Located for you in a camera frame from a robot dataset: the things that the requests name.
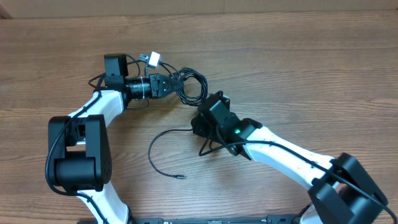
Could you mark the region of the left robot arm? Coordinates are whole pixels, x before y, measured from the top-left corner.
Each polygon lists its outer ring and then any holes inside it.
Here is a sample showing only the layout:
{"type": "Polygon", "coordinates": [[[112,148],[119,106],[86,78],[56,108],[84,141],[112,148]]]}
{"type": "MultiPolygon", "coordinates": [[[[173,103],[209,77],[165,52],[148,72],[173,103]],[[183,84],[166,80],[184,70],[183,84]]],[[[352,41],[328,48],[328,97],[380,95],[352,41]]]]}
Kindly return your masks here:
{"type": "Polygon", "coordinates": [[[131,209],[118,197],[110,179],[111,151],[107,127],[131,100],[164,98],[184,87],[178,72],[146,73],[129,78],[128,66],[143,62],[145,68],[161,65],[160,55],[106,54],[105,72],[95,79],[91,99],[68,116],[50,119],[49,153],[45,178],[53,192],[80,198],[97,223],[134,223],[131,209]]]}

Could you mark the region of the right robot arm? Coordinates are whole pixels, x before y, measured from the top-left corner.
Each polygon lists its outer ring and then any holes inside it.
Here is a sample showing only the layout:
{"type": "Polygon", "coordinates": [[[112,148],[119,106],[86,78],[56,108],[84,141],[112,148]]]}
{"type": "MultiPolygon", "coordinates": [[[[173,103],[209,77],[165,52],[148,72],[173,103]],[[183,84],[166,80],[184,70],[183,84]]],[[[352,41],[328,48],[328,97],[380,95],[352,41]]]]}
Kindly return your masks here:
{"type": "Polygon", "coordinates": [[[201,99],[191,125],[207,145],[219,144],[209,153],[227,149],[269,165],[302,186],[311,202],[293,223],[372,223],[381,212],[397,222],[386,196],[357,158],[318,154],[282,139],[258,121],[239,119],[222,91],[201,99]]]}

